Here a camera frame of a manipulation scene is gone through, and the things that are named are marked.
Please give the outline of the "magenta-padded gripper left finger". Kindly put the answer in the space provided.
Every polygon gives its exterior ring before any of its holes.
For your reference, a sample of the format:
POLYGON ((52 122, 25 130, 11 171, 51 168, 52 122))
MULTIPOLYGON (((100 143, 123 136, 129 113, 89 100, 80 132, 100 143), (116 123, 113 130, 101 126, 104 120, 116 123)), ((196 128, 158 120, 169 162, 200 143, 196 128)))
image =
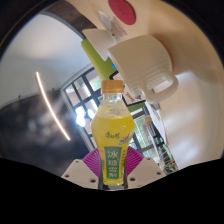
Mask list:
POLYGON ((101 174, 101 160, 97 149, 83 159, 75 159, 62 174, 62 178, 84 188, 97 189, 101 174))

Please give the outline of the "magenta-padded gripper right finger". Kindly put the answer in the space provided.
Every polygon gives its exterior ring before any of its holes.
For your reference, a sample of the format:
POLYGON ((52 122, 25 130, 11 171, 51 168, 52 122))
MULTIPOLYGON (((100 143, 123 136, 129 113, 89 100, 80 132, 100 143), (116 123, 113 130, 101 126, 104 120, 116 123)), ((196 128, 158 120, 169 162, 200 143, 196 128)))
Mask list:
POLYGON ((128 148, 125 159, 125 188, 135 189, 157 181, 165 176, 151 157, 144 157, 132 147, 128 148))

